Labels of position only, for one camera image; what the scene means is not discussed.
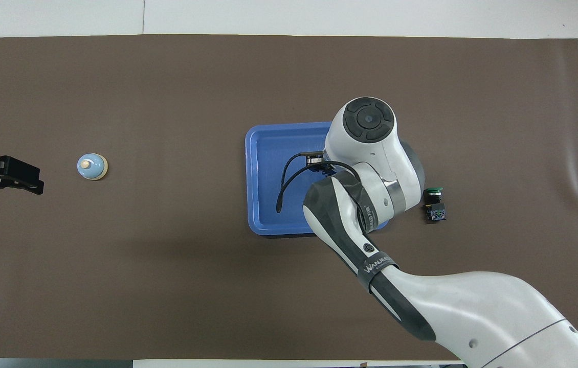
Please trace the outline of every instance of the robotic arm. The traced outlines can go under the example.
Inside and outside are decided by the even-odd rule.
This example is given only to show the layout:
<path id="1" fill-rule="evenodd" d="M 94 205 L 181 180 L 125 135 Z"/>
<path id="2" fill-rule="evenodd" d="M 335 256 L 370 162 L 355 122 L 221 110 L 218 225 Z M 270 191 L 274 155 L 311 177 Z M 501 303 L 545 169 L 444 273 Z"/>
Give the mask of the robotic arm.
<path id="1" fill-rule="evenodd" d="M 470 368 L 578 366 L 578 332 L 525 281 L 494 272 L 420 277 L 402 272 L 368 237 L 420 202 L 423 167 L 399 141 L 396 116 L 376 98 L 356 98 L 332 121 L 324 155 L 351 165 L 315 182 L 303 212 L 396 321 Z"/>

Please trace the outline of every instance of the brown mat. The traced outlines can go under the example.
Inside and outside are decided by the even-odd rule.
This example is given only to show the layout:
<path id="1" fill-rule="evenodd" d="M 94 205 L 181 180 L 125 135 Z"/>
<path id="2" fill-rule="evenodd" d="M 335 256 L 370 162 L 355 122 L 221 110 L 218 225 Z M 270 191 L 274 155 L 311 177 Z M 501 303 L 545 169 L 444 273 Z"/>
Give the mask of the brown mat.
<path id="1" fill-rule="evenodd" d="M 451 359 L 315 237 L 247 224 L 244 136 L 386 100 L 444 186 L 372 237 L 403 270 L 492 270 L 578 328 L 576 40 L 145 35 L 0 39 L 0 357 Z M 76 160 L 109 160 L 102 181 Z"/>

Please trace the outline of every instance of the black cable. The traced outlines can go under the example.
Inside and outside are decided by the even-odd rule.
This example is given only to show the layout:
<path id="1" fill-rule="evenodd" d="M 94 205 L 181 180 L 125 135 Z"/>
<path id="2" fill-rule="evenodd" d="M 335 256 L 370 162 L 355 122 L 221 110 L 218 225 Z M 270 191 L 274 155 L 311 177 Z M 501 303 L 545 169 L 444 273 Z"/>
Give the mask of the black cable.
<path id="1" fill-rule="evenodd" d="M 311 165 L 307 165 L 304 168 L 301 168 L 300 170 L 296 171 L 293 175 L 291 175 L 291 177 L 289 178 L 289 180 L 287 180 L 287 182 L 285 182 L 285 184 L 283 184 L 283 186 L 280 188 L 280 193 L 278 194 L 278 200 L 277 202 L 275 202 L 275 212 L 277 212 L 278 214 L 280 213 L 280 211 L 282 211 L 282 196 L 284 195 L 284 191 L 287 189 L 287 187 L 289 186 L 289 184 L 294 181 L 294 179 L 296 179 L 296 177 L 298 177 L 298 175 L 300 175 L 301 173 L 305 172 L 305 170 L 309 170 L 311 168 L 315 168 L 317 166 L 322 166 L 322 165 L 336 165 L 336 166 L 341 166 L 342 168 L 346 168 L 348 169 L 350 172 L 352 172 L 353 175 L 355 175 L 355 178 L 359 181 L 362 181 L 360 179 L 359 174 L 357 174 L 357 171 L 355 171 L 354 168 L 352 168 L 351 165 L 345 164 L 345 163 L 340 163 L 339 161 L 321 161 L 320 163 L 315 163 L 315 164 L 311 164 Z"/>
<path id="2" fill-rule="evenodd" d="M 300 157 L 300 155 L 301 155 L 300 153 L 294 154 L 294 156 L 291 156 L 289 161 L 287 161 L 286 165 L 284 165 L 284 170 L 282 170 L 282 182 L 280 183 L 280 188 L 282 188 L 282 186 L 284 186 L 284 175 L 287 173 L 287 169 L 289 168 L 289 164 L 291 164 L 291 161 L 293 161 L 296 157 Z"/>

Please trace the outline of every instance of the blue plastic tray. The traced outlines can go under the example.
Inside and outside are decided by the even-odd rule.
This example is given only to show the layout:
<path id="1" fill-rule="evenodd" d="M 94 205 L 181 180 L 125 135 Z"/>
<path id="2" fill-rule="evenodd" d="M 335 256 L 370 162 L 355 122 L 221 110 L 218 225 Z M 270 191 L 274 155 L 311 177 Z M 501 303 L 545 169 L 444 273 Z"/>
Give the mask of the blue plastic tray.
<path id="1" fill-rule="evenodd" d="M 303 199 L 313 182 L 325 176 L 310 170 L 284 192 L 282 212 L 275 212 L 282 168 L 296 153 L 322 151 L 330 122 L 254 126 L 246 134 L 246 180 L 250 228 L 259 235 L 310 234 Z M 305 166 L 305 157 L 289 165 L 286 178 Z"/>

